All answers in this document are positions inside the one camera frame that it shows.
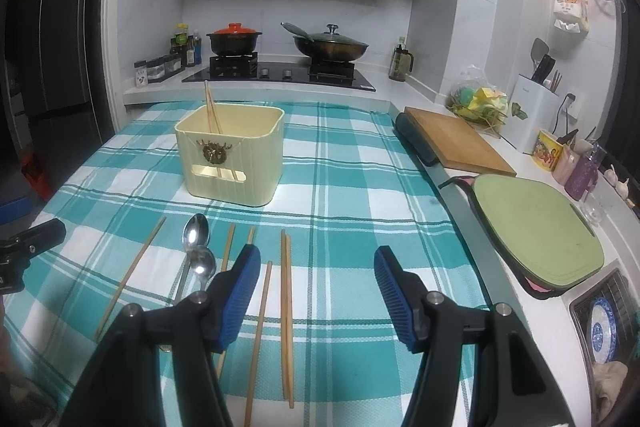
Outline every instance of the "tablecloth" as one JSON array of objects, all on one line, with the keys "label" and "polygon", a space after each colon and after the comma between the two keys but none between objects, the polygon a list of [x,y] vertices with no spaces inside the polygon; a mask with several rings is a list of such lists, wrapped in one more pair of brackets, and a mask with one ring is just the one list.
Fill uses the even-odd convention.
[{"label": "tablecloth", "polygon": [[[59,217],[64,243],[33,259],[26,288],[8,296],[6,326],[28,376],[64,405],[95,349],[93,335],[121,278],[159,217],[166,222],[130,277],[126,303],[170,305],[189,217],[209,219],[218,266],[236,223],[230,261],[252,225],[262,271],[221,385],[242,424],[262,282],[273,261],[253,426],[394,426],[408,405],[419,355],[395,333],[376,285],[373,253],[390,245],[405,269],[458,304],[486,307],[470,254],[422,165],[388,114],[323,103],[275,104],[286,113],[284,168],[261,208],[191,196],[174,125],[202,102],[159,103],[73,174],[36,223]],[[291,236],[296,406],[282,399],[280,230]],[[191,277],[188,289],[195,288]],[[464,350],[456,423],[466,425],[474,355]],[[161,354],[168,426],[180,425],[169,353]]]}]

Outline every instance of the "purple bottle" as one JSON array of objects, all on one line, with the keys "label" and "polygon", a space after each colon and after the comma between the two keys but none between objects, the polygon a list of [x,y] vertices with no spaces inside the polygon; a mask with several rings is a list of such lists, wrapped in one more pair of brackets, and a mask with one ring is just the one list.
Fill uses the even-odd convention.
[{"label": "purple bottle", "polygon": [[578,160],[574,172],[564,184],[564,190],[575,201],[580,201],[589,185],[594,185],[598,180],[598,167],[606,153],[602,147],[594,143],[593,149],[584,153]]}]

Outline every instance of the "metal screw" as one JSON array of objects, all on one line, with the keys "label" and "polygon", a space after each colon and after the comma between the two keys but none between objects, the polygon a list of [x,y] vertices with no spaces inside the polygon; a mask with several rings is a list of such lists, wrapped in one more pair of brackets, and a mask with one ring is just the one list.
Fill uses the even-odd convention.
[{"label": "metal screw", "polygon": [[444,295],[440,292],[427,293],[427,300],[434,305],[442,304],[444,302]]},{"label": "metal screw", "polygon": [[495,305],[495,311],[497,312],[498,315],[502,315],[503,317],[506,317],[508,315],[511,315],[511,312],[513,310],[511,309],[511,306],[509,306],[508,304],[504,302],[498,302]]},{"label": "metal screw", "polygon": [[191,295],[189,295],[189,300],[191,302],[195,302],[196,304],[202,304],[203,302],[206,302],[207,298],[207,292],[203,291],[193,292]]},{"label": "metal screw", "polygon": [[138,304],[127,304],[122,308],[122,313],[127,315],[127,317],[133,317],[140,311],[140,305]]}]

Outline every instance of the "blue and white plate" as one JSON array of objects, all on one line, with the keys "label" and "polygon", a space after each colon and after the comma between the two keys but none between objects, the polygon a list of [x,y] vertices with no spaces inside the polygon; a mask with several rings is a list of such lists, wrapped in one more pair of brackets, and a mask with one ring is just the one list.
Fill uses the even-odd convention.
[{"label": "blue and white plate", "polygon": [[604,297],[598,297],[591,309],[591,350],[597,363],[613,360],[618,344],[616,318],[613,309]]}]

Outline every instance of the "pot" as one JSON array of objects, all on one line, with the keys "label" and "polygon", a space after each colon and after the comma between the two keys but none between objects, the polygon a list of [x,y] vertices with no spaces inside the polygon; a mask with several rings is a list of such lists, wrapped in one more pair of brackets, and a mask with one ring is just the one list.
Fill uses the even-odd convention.
[{"label": "pot", "polygon": [[207,37],[211,39],[211,51],[223,57],[251,55],[258,41],[258,35],[262,35],[262,32],[242,28],[239,22],[230,23],[229,28],[207,33]]},{"label": "pot", "polygon": [[280,24],[286,31],[296,35],[293,40],[298,50],[313,60],[351,62],[362,57],[369,47],[368,44],[337,33],[338,26],[335,24],[328,24],[326,27],[329,28],[329,31],[327,32],[311,35],[288,22]]}]

